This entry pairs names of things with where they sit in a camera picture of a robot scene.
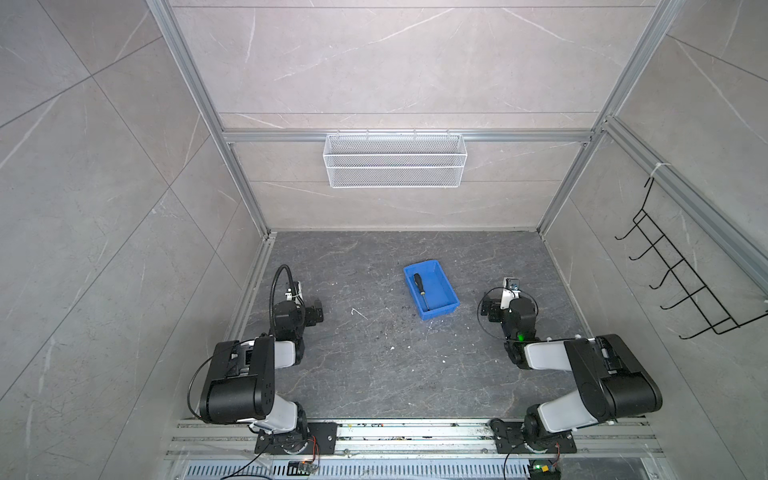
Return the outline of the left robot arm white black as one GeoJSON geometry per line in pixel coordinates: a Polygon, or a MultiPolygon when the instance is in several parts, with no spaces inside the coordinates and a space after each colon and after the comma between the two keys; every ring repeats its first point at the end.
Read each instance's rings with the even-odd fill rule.
{"type": "Polygon", "coordinates": [[[299,403],[276,390],[276,371],[300,365],[305,330],[323,321],[322,303],[307,304],[290,267],[280,265],[269,290],[268,331],[215,346],[189,383],[189,412],[206,424],[248,427],[269,453],[332,454],[338,425],[309,421],[299,403]]]}

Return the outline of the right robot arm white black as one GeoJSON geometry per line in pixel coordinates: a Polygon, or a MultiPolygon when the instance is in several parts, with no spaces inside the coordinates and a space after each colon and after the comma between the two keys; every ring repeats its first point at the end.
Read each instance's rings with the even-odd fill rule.
{"type": "Polygon", "coordinates": [[[616,334],[541,340],[536,336],[536,300],[512,287],[494,287],[478,302],[477,317],[502,328],[504,349],[521,370],[561,371],[575,389],[533,405],[520,422],[491,419],[497,450],[516,453],[571,452],[573,431],[660,410],[660,388],[624,340],[616,334]]]}

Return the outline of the black handled screwdriver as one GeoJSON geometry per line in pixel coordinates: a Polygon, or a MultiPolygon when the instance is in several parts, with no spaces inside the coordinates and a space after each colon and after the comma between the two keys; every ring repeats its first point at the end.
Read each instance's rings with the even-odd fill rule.
{"type": "Polygon", "coordinates": [[[416,287],[416,289],[417,289],[417,291],[418,291],[418,293],[420,295],[421,302],[423,304],[422,310],[424,312],[428,312],[429,311],[429,305],[428,305],[427,298],[426,298],[426,290],[425,290],[425,287],[424,287],[423,279],[422,279],[422,277],[421,277],[421,275],[419,273],[415,273],[414,276],[413,276],[413,280],[414,280],[415,287],[416,287]]]}

